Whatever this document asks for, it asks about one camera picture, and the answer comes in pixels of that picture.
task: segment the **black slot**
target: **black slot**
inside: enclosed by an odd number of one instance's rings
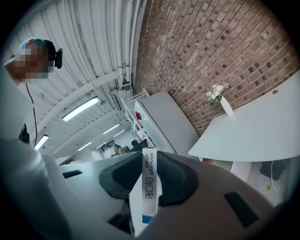
[[[245,228],[259,219],[238,193],[228,193],[224,197]]]
[[[82,174],[82,172],[79,170],[75,170],[75,171],[71,171],[71,172],[65,172],[62,175],[64,176],[64,178],[71,178],[71,177],[74,177],[79,174]]]

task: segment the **ceiling light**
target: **ceiling light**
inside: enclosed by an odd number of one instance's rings
[[[109,131],[113,130],[114,128],[116,128],[116,127],[118,127],[118,126],[120,126],[120,124],[117,124],[116,126],[113,126],[111,129],[107,130],[107,131],[106,131],[106,132],[104,132],[103,134],[106,134],[106,133],[108,133]]]
[[[77,114],[81,113],[85,109],[89,108],[90,106],[93,106],[94,104],[99,102],[98,97],[94,97],[90,99],[89,101],[79,105],[77,108],[75,108],[72,112],[68,113],[66,116],[64,116],[62,119],[64,121],[69,121],[72,117],[76,116]]]
[[[88,142],[87,144],[85,144],[84,146],[82,146],[80,149],[78,149],[78,151],[84,149],[86,146],[90,145],[92,142]]]
[[[125,131],[125,129],[123,131],[119,132],[118,134],[116,134],[115,136],[118,136],[119,134],[121,134],[124,131]]]
[[[39,142],[37,143],[37,145],[34,147],[34,149],[38,150],[49,138],[48,135],[43,135],[41,140],[39,140]]]
[[[97,148],[100,148],[103,144],[106,144],[106,142],[104,142],[104,143],[102,143],[101,145],[97,146],[96,149],[97,149]]]

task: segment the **desk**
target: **desk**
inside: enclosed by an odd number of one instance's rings
[[[300,71],[274,90],[235,109],[232,116],[215,117],[189,155],[233,162],[300,155]]]

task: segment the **corrugated metal ceiling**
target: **corrugated metal ceiling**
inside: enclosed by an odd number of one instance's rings
[[[115,41],[116,1],[119,0],[48,0],[14,32],[8,43],[4,60],[16,54],[20,43],[31,37],[48,39],[56,49],[64,50],[63,67],[55,68],[48,81],[29,85],[36,111],[37,140],[43,134],[49,135],[44,148],[40,149],[42,154],[70,156],[91,139],[96,147],[129,126],[124,113],[115,109],[109,97],[117,88],[119,77]],[[128,0],[124,0],[121,17],[123,63],[127,4]],[[27,96],[25,86],[20,88]],[[62,120],[66,113],[94,96],[106,99],[106,104],[97,103],[68,122]],[[121,126],[116,130],[102,134],[117,123]],[[26,124],[32,144],[35,139],[32,112]]]

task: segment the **headphones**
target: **headphones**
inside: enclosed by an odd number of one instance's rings
[[[53,45],[53,42],[49,40],[44,40],[44,42],[48,46],[49,60],[54,61],[54,66],[60,69],[62,67],[62,53],[63,53],[62,48],[60,48],[58,51],[55,52],[55,47]]]
[[[54,66],[57,67],[58,69],[60,69],[62,67],[62,48],[60,48],[54,57]]]

